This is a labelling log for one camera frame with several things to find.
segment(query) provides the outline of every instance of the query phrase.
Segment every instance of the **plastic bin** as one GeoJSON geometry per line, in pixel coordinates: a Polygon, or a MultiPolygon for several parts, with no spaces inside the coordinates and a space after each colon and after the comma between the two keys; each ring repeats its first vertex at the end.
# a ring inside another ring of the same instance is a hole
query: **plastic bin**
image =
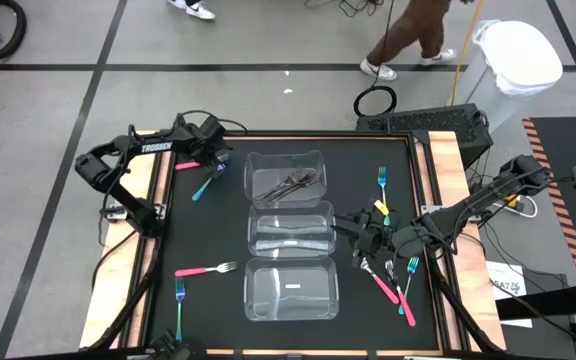
{"type": "Polygon", "coordinates": [[[555,49],[529,24],[483,21],[472,41],[478,46],[460,77],[455,105],[476,104],[486,112],[491,133],[563,74],[555,49]]]}
{"type": "Polygon", "coordinates": [[[335,210],[327,201],[310,208],[250,207],[248,249],[254,256],[271,258],[329,255],[337,235],[335,210]]]}
{"type": "Polygon", "coordinates": [[[326,167],[321,152],[313,150],[295,155],[262,155],[250,153],[244,168],[244,191],[256,207],[315,206],[326,194],[326,167]],[[316,183],[299,188],[272,202],[259,197],[287,181],[295,171],[314,171],[316,183]]]}
{"type": "Polygon", "coordinates": [[[252,321],[333,319],[339,311],[334,261],[327,256],[250,260],[244,311],[252,321]]]}

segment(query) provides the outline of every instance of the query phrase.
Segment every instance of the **shoe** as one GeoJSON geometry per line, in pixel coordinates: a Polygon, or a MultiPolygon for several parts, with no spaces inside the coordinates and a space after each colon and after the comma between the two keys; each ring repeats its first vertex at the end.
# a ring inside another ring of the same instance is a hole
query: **shoe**
{"type": "Polygon", "coordinates": [[[206,8],[206,6],[202,3],[196,3],[193,6],[186,7],[186,14],[190,16],[194,16],[201,20],[214,20],[215,14],[212,13],[210,10],[206,8]]]}
{"type": "Polygon", "coordinates": [[[422,66],[447,64],[457,57],[457,52],[453,49],[442,50],[439,55],[431,58],[421,58],[422,66]]]}
{"type": "Polygon", "coordinates": [[[397,73],[393,69],[386,65],[381,65],[381,67],[371,65],[366,59],[364,59],[361,64],[359,64],[359,68],[364,74],[372,77],[378,77],[379,80],[393,81],[397,78],[397,73]]]}
{"type": "Polygon", "coordinates": [[[179,8],[181,10],[186,10],[188,6],[186,6],[186,0],[168,0],[174,7],[179,8]]]}

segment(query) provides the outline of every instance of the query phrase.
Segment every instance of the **white cable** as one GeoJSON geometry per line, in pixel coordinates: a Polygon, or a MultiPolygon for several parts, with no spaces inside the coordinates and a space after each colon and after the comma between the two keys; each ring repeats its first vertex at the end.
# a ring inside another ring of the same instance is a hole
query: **white cable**
{"type": "Polygon", "coordinates": [[[537,217],[537,213],[539,212],[539,209],[537,209],[537,203],[535,203],[535,200],[533,200],[530,196],[523,196],[523,198],[528,199],[528,201],[530,201],[530,202],[532,203],[532,207],[535,209],[535,212],[534,212],[533,214],[524,214],[524,213],[522,213],[522,212],[520,212],[520,211],[517,211],[517,210],[515,210],[515,209],[511,209],[511,208],[509,208],[508,206],[500,205],[500,204],[497,204],[497,203],[492,204],[492,205],[493,205],[493,206],[496,206],[496,207],[503,207],[504,210],[506,210],[506,211],[510,211],[511,213],[515,213],[515,214],[517,214],[517,215],[519,215],[519,216],[523,216],[523,217],[528,218],[528,219],[534,219],[534,218],[536,218],[536,217],[537,217]]]}

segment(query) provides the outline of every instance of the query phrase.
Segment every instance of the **blue fork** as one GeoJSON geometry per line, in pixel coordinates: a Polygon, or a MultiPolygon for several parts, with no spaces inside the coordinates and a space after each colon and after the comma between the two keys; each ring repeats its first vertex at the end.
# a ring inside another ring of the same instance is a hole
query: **blue fork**
{"type": "MultiPolygon", "coordinates": [[[[381,197],[384,203],[384,206],[388,206],[386,204],[386,167],[380,166],[379,173],[377,173],[377,183],[381,186],[381,197]]],[[[384,218],[384,225],[390,226],[390,216],[386,215],[384,218]]]]}
{"type": "MultiPolygon", "coordinates": [[[[406,290],[404,290],[404,297],[408,297],[408,289],[410,288],[410,279],[412,275],[417,271],[417,265],[419,265],[419,256],[413,256],[408,260],[408,282],[406,282],[406,290]]],[[[404,314],[404,307],[399,306],[399,315],[404,314]]]]}
{"type": "Polygon", "coordinates": [[[175,339],[181,341],[181,303],[186,297],[184,278],[175,278],[175,297],[177,298],[177,335],[175,336],[175,339]]]}

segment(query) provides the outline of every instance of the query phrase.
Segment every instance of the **white paper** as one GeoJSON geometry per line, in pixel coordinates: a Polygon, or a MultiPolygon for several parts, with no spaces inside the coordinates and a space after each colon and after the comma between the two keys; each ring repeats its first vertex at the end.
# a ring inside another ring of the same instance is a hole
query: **white paper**
{"type": "MultiPolygon", "coordinates": [[[[508,265],[494,261],[486,261],[486,265],[488,267],[490,279],[494,281],[495,284],[504,288],[504,290],[513,293],[515,296],[526,295],[526,283],[524,282],[523,269],[521,266],[508,265]]],[[[495,296],[495,300],[506,299],[510,297],[510,295],[504,293],[494,286],[492,287],[492,293],[495,296]]],[[[501,323],[504,325],[532,328],[532,320],[530,319],[506,320],[502,321],[501,323]]]]}

